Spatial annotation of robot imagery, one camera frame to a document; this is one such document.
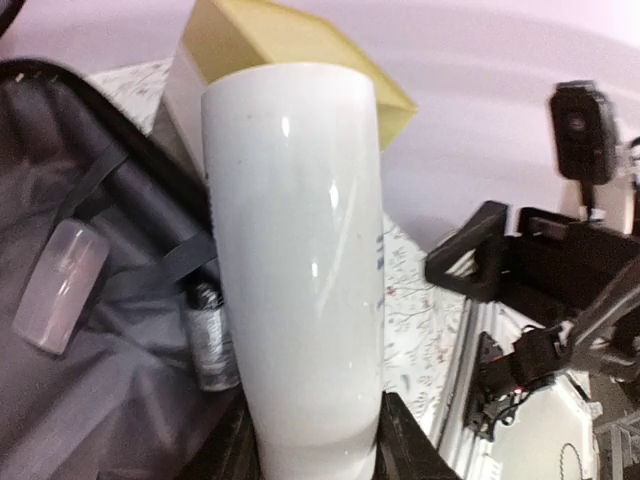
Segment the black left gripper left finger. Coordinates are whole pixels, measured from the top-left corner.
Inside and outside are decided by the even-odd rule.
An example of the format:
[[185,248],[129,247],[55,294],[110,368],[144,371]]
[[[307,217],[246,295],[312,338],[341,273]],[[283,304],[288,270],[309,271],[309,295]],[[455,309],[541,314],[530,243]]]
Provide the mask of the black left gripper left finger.
[[248,407],[230,409],[213,431],[204,450],[201,479],[258,480],[260,467],[256,439]]

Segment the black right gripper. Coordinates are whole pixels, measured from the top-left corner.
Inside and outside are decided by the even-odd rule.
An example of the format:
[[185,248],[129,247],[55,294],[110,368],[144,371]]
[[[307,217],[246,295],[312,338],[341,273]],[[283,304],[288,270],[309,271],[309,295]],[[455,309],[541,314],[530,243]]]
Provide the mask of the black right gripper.
[[[492,301],[499,287],[501,303],[551,327],[585,310],[639,255],[638,237],[560,214],[526,207],[513,235],[505,235],[507,219],[506,204],[484,202],[427,255],[425,280],[481,303]],[[468,253],[476,270],[450,273]]]

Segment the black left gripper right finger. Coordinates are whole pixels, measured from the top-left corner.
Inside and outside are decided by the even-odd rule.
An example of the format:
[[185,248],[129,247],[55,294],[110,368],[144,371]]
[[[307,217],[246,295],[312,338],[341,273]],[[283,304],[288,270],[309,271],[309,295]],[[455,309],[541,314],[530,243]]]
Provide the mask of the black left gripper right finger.
[[384,392],[379,416],[379,480],[459,480],[397,393]]

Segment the pink and teal kids suitcase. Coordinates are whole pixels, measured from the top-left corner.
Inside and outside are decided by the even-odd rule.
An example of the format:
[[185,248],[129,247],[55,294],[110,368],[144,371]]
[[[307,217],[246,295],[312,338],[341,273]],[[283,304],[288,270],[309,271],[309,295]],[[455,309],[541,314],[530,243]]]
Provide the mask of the pink and teal kids suitcase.
[[[49,237],[89,225],[109,254],[65,351],[12,327]],[[55,64],[1,65],[1,475],[201,479],[241,389],[203,391],[187,291],[219,293],[203,187],[116,106]]]

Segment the white cylindrical bottle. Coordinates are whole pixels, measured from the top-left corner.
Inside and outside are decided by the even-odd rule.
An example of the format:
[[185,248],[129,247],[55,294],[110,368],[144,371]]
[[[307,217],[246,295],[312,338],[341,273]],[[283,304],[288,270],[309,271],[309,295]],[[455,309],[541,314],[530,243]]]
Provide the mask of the white cylindrical bottle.
[[376,99],[353,69],[212,83],[203,159],[225,303],[266,479],[369,479],[384,248]]

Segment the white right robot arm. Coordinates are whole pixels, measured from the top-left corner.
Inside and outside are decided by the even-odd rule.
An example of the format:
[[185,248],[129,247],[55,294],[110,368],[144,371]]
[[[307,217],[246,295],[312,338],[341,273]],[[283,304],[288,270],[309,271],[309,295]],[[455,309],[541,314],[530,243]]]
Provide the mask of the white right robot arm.
[[621,381],[639,375],[639,239],[534,207],[505,232],[509,208],[486,201],[426,258],[427,282],[531,321],[505,353],[482,333],[464,426],[486,440],[531,394],[574,369]]

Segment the small clear black-capped vial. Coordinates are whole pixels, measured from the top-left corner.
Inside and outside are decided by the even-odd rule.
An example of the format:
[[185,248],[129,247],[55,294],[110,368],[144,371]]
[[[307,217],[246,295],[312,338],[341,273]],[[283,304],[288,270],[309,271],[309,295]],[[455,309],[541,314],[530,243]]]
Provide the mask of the small clear black-capped vial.
[[187,291],[186,302],[186,331],[200,388],[220,392],[237,387],[240,375],[224,300],[211,284],[200,283]]

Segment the floral patterned table mat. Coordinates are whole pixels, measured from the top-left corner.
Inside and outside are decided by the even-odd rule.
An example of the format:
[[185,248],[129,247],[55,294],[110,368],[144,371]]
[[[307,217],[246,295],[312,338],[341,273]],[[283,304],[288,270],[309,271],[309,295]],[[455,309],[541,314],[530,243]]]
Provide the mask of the floral patterned table mat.
[[[176,100],[174,63],[146,62],[90,75],[90,81],[141,130],[152,136],[174,160],[203,178],[199,156],[184,142],[174,111],[193,112],[199,97]],[[460,322],[461,296],[427,284],[421,274],[424,252],[390,218],[384,220],[385,387],[405,401],[432,442],[444,424],[445,385],[451,372]]]

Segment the aluminium front rail frame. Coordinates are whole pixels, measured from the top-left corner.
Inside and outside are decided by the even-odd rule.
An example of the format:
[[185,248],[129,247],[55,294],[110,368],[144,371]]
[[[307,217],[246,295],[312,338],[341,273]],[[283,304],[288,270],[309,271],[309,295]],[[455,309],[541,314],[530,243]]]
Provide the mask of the aluminium front rail frame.
[[636,479],[639,410],[620,384],[567,370],[534,392],[497,396],[481,368],[535,328],[500,304],[464,303],[430,438],[462,479]]

